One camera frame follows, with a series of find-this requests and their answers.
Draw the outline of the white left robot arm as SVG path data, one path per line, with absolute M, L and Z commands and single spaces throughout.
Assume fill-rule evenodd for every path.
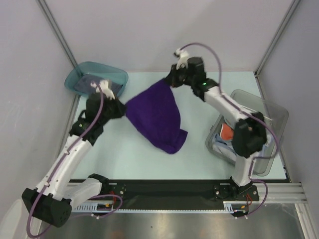
M 59 228 L 67 222 L 72 209 L 91 198 L 108 197 L 112 191 L 109 180 L 96 173 L 72 190 L 67 190 L 67 185 L 79 163 L 103 133 L 104 125 L 124 116 L 125 109 L 113 94 L 93 93 L 87 98 L 86 108 L 72 125 L 64 149 L 48 173 L 34 189 L 26 188 L 22 193 L 31 218 Z

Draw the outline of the purple towel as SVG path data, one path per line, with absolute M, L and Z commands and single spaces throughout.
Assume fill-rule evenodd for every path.
M 126 117 L 153 146 L 177 153 L 188 132 L 181 129 L 181 116 L 170 85 L 164 79 L 126 102 Z

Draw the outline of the dark grey-blue towel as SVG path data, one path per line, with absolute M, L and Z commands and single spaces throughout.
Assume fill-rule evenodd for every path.
M 127 79 L 119 76 L 118 74 L 111 74 L 110 76 L 97 76 L 92 74 L 86 74 L 79 79 L 78 82 L 71 88 L 73 91 L 80 95 L 88 96 L 95 92 L 91 83 L 101 83 L 103 80 L 109 81 L 109 87 L 116 96 L 120 96 L 124 90 Z

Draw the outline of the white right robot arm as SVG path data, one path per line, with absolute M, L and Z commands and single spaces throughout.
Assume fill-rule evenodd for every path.
M 232 147 L 236 154 L 235 171 L 230 178 L 230 196 L 241 200 L 252 187 L 254 159 L 267 142 L 265 119 L 261 112 L 252 113 L 222 91 L 220 84 L 206 75 L 201 57 L 191 57 L 181 65 L 173 64 L 165 82 L 177 88 L 191 87 L 203 102 L 219 111 L 233 129 Z

